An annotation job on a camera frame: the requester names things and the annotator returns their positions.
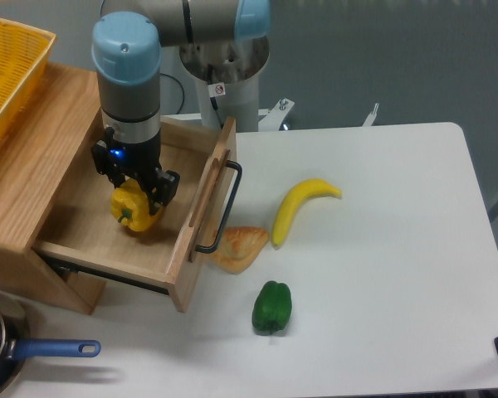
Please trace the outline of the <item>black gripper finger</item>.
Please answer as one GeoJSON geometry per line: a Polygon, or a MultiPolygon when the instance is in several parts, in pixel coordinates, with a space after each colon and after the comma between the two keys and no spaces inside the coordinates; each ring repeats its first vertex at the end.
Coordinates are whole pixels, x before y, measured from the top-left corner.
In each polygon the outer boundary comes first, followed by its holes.
{"type": "Polygon", "coordinates": [[[121,168],[111,159],[110,151],[105,141],[98,140],[90,149],[96,171],[107,176],[114,188],[120,187],[125,182],[125,175],[121,168]]]}
{"type": "Polygon", "coordinates": [[[155,168],[147,191],[149,214],[151,216],[155,216],[173,200],[177,193],[179,182],[180,175],[177,172],[172,170],[164,171],[160,167],[155,168]]]}

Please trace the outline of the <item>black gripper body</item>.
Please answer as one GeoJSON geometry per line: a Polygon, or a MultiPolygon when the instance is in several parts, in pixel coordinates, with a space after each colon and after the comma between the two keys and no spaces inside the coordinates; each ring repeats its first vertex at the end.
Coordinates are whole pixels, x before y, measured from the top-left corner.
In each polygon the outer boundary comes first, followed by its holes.
{"type": "Polygon", "coordinates": [[[147,194],[152,195],[161,169],[159,157],[161,135],[158,131],[142,143],[123,143],[116,140],[116,132],[108,127],[104,131],[109,162],[108,178],[114,187],[120,187],[125,178],[132,178],[147,194]]]}

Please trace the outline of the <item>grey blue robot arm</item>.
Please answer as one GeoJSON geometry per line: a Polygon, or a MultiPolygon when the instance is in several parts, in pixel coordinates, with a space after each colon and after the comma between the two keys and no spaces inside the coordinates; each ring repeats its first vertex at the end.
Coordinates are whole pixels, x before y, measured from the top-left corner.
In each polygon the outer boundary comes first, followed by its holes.
{"type": "Polygon", "coordinates": [[[96,170],[114,187],[139,184],[147,214],[167,206],[179,175],[160,165],[162,50],[193,54],[211,88],[248,76],[252,44],[270,30],[268,1],[105,1],[92,32],[103,138],[91,148],[96,170]]]}

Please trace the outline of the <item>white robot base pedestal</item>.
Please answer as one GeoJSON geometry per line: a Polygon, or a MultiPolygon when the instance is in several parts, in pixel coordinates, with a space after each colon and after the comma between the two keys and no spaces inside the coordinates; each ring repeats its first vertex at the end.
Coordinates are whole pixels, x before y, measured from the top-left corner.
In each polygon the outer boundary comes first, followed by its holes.
{"type": "Polygon", "coordinates": [[[200,123],[221,128],[227,118],[236,131],[280,131],[295,102],[281,98],[264,114],[260,110],[260,77],[270,59],[266,36],[244,41],[215,41],[179,47],[179,59],[195,84],[200,123]]]}

